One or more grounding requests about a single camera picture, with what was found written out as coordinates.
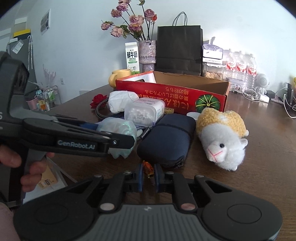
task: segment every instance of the screw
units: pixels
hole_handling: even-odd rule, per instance
[[[193,203],[183,203],[181,208],[185,211],[192,211],[195,209],[195,205]]]
[[[103,211],[111,211],[114,208],[115,208],[114,204],[109,202],[106,202],[100,205],[100,209],[102,209]]]

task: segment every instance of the white plastic bag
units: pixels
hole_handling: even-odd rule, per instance
[[[113,91],[109,95],[109,108],[113,114],[124,111],[128,103],[138,100],[139,96],[130,91]]]
[[[137,143],[137,128],[130,120],[108,117],[101,122],[98,122],[97,125],[97,131],[106,131],[129,135],[135,139],[134,146]],[[132,152],[134,146],[131,149],[109,148],[108,153],[111,154],[114,159],[117,159],[119,156],[123,156],[123,158],[125,159]]]

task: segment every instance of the black paper bag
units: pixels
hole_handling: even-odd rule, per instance
[[[174,26],[180,15],[185,15],[183,26]],[[188,26],[187,15],[181,12],[173,26],[158,27],[156,71],[202,75],[202,29]]]

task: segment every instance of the plush toy ear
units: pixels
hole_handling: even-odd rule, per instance
[[[248,145],[248,140],[245,138],[240,139],[240,142],[243,148],[245,148]]]

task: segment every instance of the dark blue pouch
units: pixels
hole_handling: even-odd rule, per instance
[[[163,167],[180,167],[186,159],[196,122],[181,114],[165,115],[138,145],[143,160]]]

